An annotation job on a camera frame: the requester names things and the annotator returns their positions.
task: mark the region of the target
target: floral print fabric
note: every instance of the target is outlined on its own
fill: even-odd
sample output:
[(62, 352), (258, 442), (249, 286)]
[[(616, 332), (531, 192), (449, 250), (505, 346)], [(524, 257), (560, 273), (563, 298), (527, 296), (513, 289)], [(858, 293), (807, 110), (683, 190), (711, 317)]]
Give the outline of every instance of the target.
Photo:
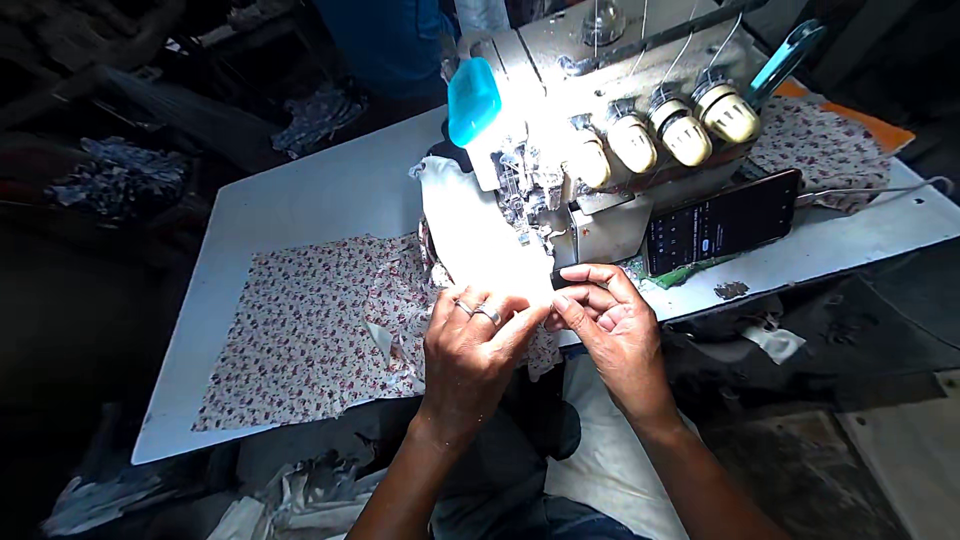
[[(773, 96), (760, 112), (763, 135), (750, 159), (767, 172), (796, 167), (801, 193), (831, 188), (886, 187), (890, 161), (862, 124), (803, 99)], [(815, 204), (856, 212), (876, 194), (827, 195)]]
[[(430, 254), (421, 222), (419, 234), (254, 255), (192, 429), (296, 424), (422, 394), (423, 334), (452, 285)], [(368, 324), (389, 332), (389, 352)], [(540, 329), (522, 361), (536, 380), (561, 360)]]

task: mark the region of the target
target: white table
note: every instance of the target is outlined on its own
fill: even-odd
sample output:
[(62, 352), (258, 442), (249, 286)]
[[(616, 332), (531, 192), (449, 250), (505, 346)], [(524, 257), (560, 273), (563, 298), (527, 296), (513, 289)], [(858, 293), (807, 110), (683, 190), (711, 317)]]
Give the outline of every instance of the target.
[[(420, 185), (407, 170), (441, 140), (441, 107), (220, 190), (153, 398), (133, 449), (144, 463), (272, 426), (190, 430), (227, 337), (254, 252), (370, 233), (412, 232)], [(921, 179), (895, 161), (892, 185)], [(921, 198), (922, 204), (914, 199)], [(682, 286), (642, 292), (661, 320), (718, 307), (713, 287), (743, 282), (757, 294), (960, 236), (960, 209), (932, 187), (881, 196), (850, 217), (803, 219), (783, 240), (693, 276)], [(568, 336), (564, 344), (572, 343)]]

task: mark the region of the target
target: hand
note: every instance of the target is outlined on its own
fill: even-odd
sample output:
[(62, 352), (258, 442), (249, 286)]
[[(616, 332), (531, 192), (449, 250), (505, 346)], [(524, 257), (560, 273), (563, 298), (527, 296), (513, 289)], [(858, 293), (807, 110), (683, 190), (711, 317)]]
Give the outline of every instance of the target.
[(657, 315), (623, 270), (580, 264), (560, 275), (584, 283), (557, 291), (547, 329), (577, 332), (613, 402), (635, 429), (682, 426), (663, 370)]
[[(499, 313), (499, 325), (483, 313), (471, 317), (457, 300), (471, 308), (486, 303)], [(441, 292), (423, 339), (426, 391), (411, 426), (444, 446), (469, 444), (493, 415), (517, 359), (549, 312), (550, 306), (472, 287)]]

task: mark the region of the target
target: orange fabric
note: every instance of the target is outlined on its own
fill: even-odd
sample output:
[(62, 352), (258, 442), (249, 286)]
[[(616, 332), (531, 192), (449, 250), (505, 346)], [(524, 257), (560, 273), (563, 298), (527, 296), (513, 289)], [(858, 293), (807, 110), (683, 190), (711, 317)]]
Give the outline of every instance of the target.
[[(793, 98), (802, 98), (809, 93), (809, 90), (791, 79), (783, 81), (783, 83), (774, 90), (774, 94), (778, 96)], [(826, 102), (820, 104), (820, 108), (851, 118), (863, 124), (864, 127), (870, 131), (870, 134), (874, 136), (876, 144), (880, 146), (880, 150), (882, 150), (884, 154), (896, 154), (910, 141), (917, 138), (912, 132), (903, 128), (890, 125), (879, 118), (874, 118), (857, 110), (848, 109), (842, 105)]]

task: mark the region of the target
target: overlock sewing machine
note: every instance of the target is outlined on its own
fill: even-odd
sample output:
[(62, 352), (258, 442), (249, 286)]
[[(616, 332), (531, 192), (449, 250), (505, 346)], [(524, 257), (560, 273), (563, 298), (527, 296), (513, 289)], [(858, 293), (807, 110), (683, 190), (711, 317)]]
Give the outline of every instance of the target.
[(730, 186), (799, 61), (753, 49), (766, 1), (587, 0), (461, 43), (450, 137), (517, 241), (555, 268), (632, 257), (652, 212)]

